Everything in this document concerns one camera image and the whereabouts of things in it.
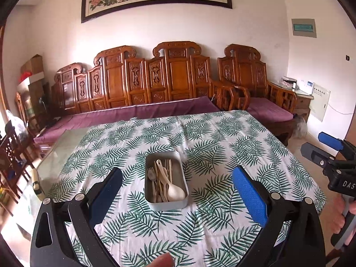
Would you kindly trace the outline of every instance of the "leaf pattern tablecloth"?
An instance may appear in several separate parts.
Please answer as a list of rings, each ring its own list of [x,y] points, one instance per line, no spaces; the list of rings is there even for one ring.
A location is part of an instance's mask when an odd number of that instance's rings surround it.
[[[176,150],[190,198],[183,210],[153,212],[144,196],[145,157]],[[104,221],[102,242],[120,266],[146,266],[169,252],[176,266],[236,266],[260,226],[254,223],[231,180],[242,165],[255,180],[286,199],[309,196],[318,212],[326,198],[297,159],[246,111],[137,119],[88,130],[49,191],[55,201],[72,199],[101,182],[112,167],[123,184]],[[67,229],[79,260],[90,263]],[[288,231],[284,224],[278,242]]]

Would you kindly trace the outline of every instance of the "table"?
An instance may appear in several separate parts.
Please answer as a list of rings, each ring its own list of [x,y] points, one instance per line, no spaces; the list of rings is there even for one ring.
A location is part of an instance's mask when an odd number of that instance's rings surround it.
[[[41,187],[45,194],[48,193],[52,184],[67,161],[73,149],[78,145],[88,128],[65,131],[53,145],[48,154],[42,159],[37,171],[41,178]],[[32,235],[41,201],[37,198],[30,180],[14,210],[14,220],[24,230]]]
[[[176,150],[190,197],[183,210],[153,212],[144,197],[145,157]],[[63,165],[48,192],[55,201],[72,199],[101,182],[112,167],[123,185],[95,230],[122,267],[144,267],[169,252],[176,266],[235,266],[260,226],[252,222],[231,171],[242,165],[250,176],[287,199],[311,197],[320,212],[326,199],[297,159],[246,111],[119,121],[91,127]],[[88,259],[67,225],[74,250]],[[288,231],[283,226],[277,240]]]
[[[304,91],[301,91],[300,89],[298,90],[291,89],[279,82],[271,82],[271,83],[279,87],[282,87],[284,89],[291,90],[297,95],[297,105],[294,108],[293,114],[298,114],[303,116],[305,122],[307,122],[310,114],[309,105],[310,102],[314,99],[313,95],[309,95]]]

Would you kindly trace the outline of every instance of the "power cord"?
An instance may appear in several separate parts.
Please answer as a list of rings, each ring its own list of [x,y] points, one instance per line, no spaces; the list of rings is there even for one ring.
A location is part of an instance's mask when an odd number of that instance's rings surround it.
[[[333,108],[330,104],[328,104],[333,110],[335,110],[337,113],[339,114],[342,114],[342,115],[351,115],[351,114],[354,114],[355,112],[352,112],[352,113],[342,113],[340,111],[337,111],[335,108]]]

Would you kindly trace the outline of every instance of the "wooden armrest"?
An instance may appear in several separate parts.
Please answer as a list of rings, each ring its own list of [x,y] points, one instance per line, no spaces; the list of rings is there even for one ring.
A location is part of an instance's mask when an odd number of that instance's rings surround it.
[[[279,107],[287,110],[290,113],[293,113],[294,108],[297,105],[297,95],[294,91],[285,89],[278,85],[275,85],[267,81],[268,85],[268,94],[267,98],[278,105]]]
[[[219,108],[223,109],[223,101],[224,101],[224,91],[228,91],[230,93],[230,105],[228,110],[231,111],[235,108],[246,110],[250,104],[250,92],[247,88],[242,86],[236,86],[235,84],[227,81],[226,79],[221,79],[220,81],[210,80],[210,85],[217,89],[216,92],[216,100]],[[244,94],[243,106],[240,106],[240,95],[237,90],[241,90]]]

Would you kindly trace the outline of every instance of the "metal tray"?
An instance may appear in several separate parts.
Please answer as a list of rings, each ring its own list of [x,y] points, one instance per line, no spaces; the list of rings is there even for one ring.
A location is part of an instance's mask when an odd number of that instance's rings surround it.
[[[162,202],[162,203],[151,202],[151,200],[153,199],[153,190],[152,190],[152,182],[147,176],[147,170],[154,166],[154,162],[157,159],[160,159],[162,162],[164,162],[164,160],[166,159],[172,160],[172,182],[174,185],[181,187],[186,193],[186,198],[183,201]],[[182,161],[177,151],[173,150],[169,152],[151,153],[147,155],[145,172],[146,172],[145,173],[145,199],[152,211],[180,210],[187,206],[189,190],[186,184],[186,178],[184,176]]]

